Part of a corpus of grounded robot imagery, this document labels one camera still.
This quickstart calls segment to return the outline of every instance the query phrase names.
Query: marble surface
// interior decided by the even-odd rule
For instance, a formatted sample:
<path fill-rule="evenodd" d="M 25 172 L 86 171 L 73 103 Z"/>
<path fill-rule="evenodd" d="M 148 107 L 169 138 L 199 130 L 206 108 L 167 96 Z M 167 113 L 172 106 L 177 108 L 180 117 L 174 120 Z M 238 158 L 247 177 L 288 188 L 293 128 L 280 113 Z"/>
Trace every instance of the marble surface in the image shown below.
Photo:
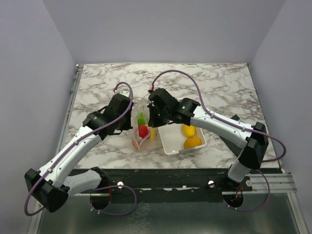
<path fill-rule="evenodd" d="M 75 135 L 89 112 L 108 104 L 113 88 L 120 81 L 128 82 L 135 100 L 145 98 L 147 90 L 160 72 L 177 69 L 190 74 L 197 81 L 205 105 L 224 116 L 239 115 L 245 122 L 265 123 L 253 82 L 246 64 L 87 64 L 83 68 L 66 143 Z M 155 83 L 166 88 L 176 98 L 198 100 L 193 83 L 178 73 L 163 75 Z M 236 157 L 214 133 L 203 130 L 207 146 L 182 155 L 164 153 L 158 133 L 152 143 L 136 151 L 127 132 L 109 136 L 93 148 L 77 168 L 228 168 Z M 274 158 L 270 141 L 264 159 Z M 263 163 L 262 167 L 276 168 L 277 162 Z"/>

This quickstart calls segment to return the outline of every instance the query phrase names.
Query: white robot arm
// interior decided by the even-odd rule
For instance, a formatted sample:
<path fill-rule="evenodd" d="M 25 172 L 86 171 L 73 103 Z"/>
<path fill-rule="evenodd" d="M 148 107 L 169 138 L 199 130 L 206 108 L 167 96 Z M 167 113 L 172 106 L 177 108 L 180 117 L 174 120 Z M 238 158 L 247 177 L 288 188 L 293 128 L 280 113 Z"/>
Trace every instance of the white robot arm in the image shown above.
<path fill-rule="evenodd" d="M 50 212 L 58 210 L 70 195 L 95 189 L 100 183 L 109 185 L 106 173 L 97 167 L 80 175 L 68 175 L 79 161 L 108 135 L 116 135 L 115 130 L 120 130 L 121 133 L 131 128 L 132 101 L 129 95 L 127 91 L 115 94 L 107 107 L 87 116 L 74 138 L 53 159 L 39 170 L 29 169 L 25 174 L 28 191 L 33 190 L 32 196 L 47 210 Z M 129 106 L 131 108 L 119 121 L 110 124 Z M 105 125 L 107 127 L 95 132 Z"/>
<path fill-rule="evenodd" d="M 162 88 L 150 91 L 150 93 L 149 126 L 160 127 L 171 122 L 192 125 L 211 131 L 243 148 L 236 162 L 228 170 L 225 183 L 235 186 L 251 169 L 260 168 L 269 144 L 268 138 L 264 135 L 247 132 L 244 129 L 254 129 L 266 133 L 264 124 L 257 122 L 255 125 L 251 125 L 227 118 L 211 110 L 204 110 L 197 101 L 189 98 L 177 101 Z M 226 124 L 225 121 L 232 123 L 233 126 Z"/>

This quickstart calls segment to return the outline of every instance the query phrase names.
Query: white wall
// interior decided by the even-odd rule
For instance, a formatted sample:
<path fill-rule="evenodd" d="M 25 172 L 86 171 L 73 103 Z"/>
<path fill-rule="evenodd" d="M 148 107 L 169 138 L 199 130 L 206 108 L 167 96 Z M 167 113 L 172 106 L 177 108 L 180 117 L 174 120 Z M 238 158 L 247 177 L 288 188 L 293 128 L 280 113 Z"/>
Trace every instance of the white wall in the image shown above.
<path fill-rule="evenodd" d="M 287 0 L 258 49 L 250 72 L 273 135 L 288 147 L 292 172 L 312 232 L 312 1 Z"/>
<path fill-rule="evenodd" d="M 76 63 L 251 62 L 285 0 L 43 0 Z"/>
<path fill-rule="evenodd" d="M 41 0 L 2 0 L 0 22 L 0 232 L 19 234 L 24 174 L 55 153 L 76 68 Z"/>

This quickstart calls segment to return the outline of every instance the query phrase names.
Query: bolt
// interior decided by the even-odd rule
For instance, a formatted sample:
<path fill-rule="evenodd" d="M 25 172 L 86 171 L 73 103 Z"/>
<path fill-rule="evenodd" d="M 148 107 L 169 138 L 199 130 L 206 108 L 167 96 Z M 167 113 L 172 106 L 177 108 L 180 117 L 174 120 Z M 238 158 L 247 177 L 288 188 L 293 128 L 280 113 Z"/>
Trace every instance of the bolt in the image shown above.
<path fill-rule="evenodd" d="M 215 186 L 215 182 L 213 180 L 209 180 L 208 185 L 210 188 L 213 188 Z"/>
<path fill-rule="evenodd" d="M 251 180 L 246 180 L 246 185 L 248 186 L 248 187 L 251 187 L 252 185 L 253 185 L 253 183 L 252 183 L 252 181 Z"/>
<path fill-rule="evenodd" d="M 124 185 L 124 184 L 123 184 L 122 181 L 119 181 L 119 182 L 117 183 L 117 185 Z"/>

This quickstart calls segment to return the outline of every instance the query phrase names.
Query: yellow lemon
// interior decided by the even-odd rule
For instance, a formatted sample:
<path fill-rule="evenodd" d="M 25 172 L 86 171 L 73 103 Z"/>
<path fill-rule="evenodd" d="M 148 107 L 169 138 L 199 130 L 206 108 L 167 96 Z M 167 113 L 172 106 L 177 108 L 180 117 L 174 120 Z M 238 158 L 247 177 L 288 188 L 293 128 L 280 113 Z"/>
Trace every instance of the yellow lemon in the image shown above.
<path fill-rule="evenodd" d="M 183 133 L 187 138 L 193 137 L 195 135 L 195 127 L 183 125 Z"/>
<path fill-rule="evenodd" d="M 201 140 L 195 136 L 195 137 L 186 139 L 186 141 L 184 142 L 184 148 L 190 149 L 201 144 L 202 144 Z"/>

